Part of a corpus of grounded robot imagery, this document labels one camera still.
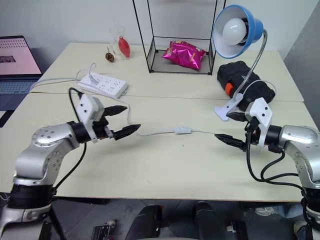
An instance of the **table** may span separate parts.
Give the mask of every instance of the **table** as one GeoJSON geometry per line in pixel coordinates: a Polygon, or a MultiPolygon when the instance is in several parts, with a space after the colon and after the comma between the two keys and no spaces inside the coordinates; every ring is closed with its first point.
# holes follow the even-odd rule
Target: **table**
{"type": "MultiPolygon", "coordinates": [[[[104,106],[119,104],[98,96],[104,106]]],[[[243,122],[222,122],[213,106],[226,100],[124,96],[132,107],[131,120],[140,123],[140,133],[188,126],[193,129],[225,133],[244,140],[243,122]]],[[[302,102],[275,101],[273,124],[315,127],[302,102]]],[[[13,113],[0,134],[0,191],[12,186],[14,160],[40,127],[75,120],[68,95],[31,93],[13,113]]],[[[126,113],[109,117],[109,127],[126,126],[126,113]]],[[[63,160],[58,180],[78,161],[82,148],[63,160]]],[[[278,155],[266,149],[252,150],[256,174],[278,155]]],[[[295,172],[286,157],[269,174],[295,172]]],[[[293,183],[298,179],[288,178],[293,183]]],[[[248,173],[245,154],[227,146],[212,134],[133,134],[119,141],[104,139],[88,143],[87,154],[78,169],[60,186],[58,196],[93,198],[203,199],[242,201],[299,201],[298,190],[254,181],[248,173]]]]}
{"type": "MultiPolygon", "coordinates": [[[[172,74],[148,72],[143,49],[132,47],[132,59],[110,63],[105,59],[106,44],[70,43],[54,61],[41,79],[75,77],[79,70],[87,70],[95,62],[93,71],[127,81],[127,96],[229,99],[217,81],[219,66],[242,60],[248,66],[254,62],[258,51],[248,50],[233,59],[224,59],[216,54],[212,75],[172,74]]],[[[277,90],[275,101],[303,102],[295,82],[276,51],[265,51],[254,71],[261,79],[272,82],[277,90]]],[[[66,93],[75,82],[62,82],[37,86],[33,92],[66,93]]]]}
{"type": "MultiPolygon", "coordinates": [[[[219,66],[227,62],[243,60],[250,66],[257,51],[249,50],[230,60],[217,55],[212,76],[149,74],[141,47],[132,47],[132,60],[115,63],[105,60],[105,51],[104,44],[70,43],[42,78],[74,77],[79,70],[88,69],[96,62],[95,72],[108,73],[129,83],[128,93],[121,99],[132,107],[132,122],[142,124],[140,133],[185,126],[244,140],[244,123],[222,122],[213,112],[214,106],[223,106],[228,100],[215,74],[219,66]]],[[[264,52],[255,72],[277,87],[277,96],[270,104],[273,124],[316,127],[277,52],[264,52]]],[[[71,81],[37,86],[0,129],[0,192],[11,190],[15,159],[30,144],[38,128],[76,119],[67,95],[68,88],[76,86],[71,81]]],[[[95,96],[105,107],[119,105],[113,99],[95,96]]],[[[118,130],[126,126],[126,117],[123,112],[108,118],[109,127],[118,130]]],[[[57,182],[78,161],[82,147],[65,157],[57,182]]],[[[266,149],[253,147],[253,170],[258,174],[277,157],[266,149]]],[[[119,141],[105,139],[96,144],[88,143],[84,160],[60,186],[57,195],[264,202],[301,199],[295,188],[254,181],[245,161],[243,152],[208,133],[133,134],[119,141]]],[[[293,160],[286,157],[268,174],[295,171],[293,160]]],[[[286,180],[299,184],[297,178],[286,180]]]]}

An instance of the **laptop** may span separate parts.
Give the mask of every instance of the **laptop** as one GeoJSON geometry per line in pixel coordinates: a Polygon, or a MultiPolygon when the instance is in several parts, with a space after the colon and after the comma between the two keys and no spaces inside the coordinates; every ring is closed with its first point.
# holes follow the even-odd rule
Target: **laptop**
{"type": "Polygon", "coordinates": [[[24,36],[0,36],[0,111],[15,110],[41,76],[24,36]]]}

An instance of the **desk lamp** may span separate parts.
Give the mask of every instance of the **desk lamp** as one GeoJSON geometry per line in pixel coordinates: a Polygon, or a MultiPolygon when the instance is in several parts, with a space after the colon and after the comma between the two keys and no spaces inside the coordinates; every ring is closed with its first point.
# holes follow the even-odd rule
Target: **desk lamp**
{"type": "Polygon", "coordinates": [[[246,77],[243,77],[243,82],[234,92],[232,99],[223,107],[214,108],[214,112],[223,121],[229,119],[227,114],[233,112],[244,98],[240,90],[249,80],[265,49],[268,33],[262,22],[255,19],[248,9],[240,5],[227,6],[215,20],[212,31],[213,44],[217,53],[225,59],[233,59],[241,55],[252,43],[258,41],[262,34],[263,41],[259,53],[246,77]]]}

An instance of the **laptop screen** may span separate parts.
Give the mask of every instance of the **laptop screen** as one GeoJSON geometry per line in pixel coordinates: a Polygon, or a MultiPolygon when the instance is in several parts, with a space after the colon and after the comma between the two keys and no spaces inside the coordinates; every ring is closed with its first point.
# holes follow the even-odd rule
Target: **laptop screen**
{"type": "Polygon", "coordinates": [[[0,76],[36,75],[41,71],[23,36],[0,38],[0,76]]]}

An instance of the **pink snack bag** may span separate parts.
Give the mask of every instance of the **pink snack bag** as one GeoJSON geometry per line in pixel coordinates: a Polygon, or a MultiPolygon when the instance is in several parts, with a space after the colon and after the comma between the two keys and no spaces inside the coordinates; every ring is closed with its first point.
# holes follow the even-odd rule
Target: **pink snack bag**
{"type": "Polygon", "coordinates": [[[205,50],[185,41],[171,41],[170,48],[164,52],[162,57],[180,66],[199,70],[205,53],[205,50]]]}

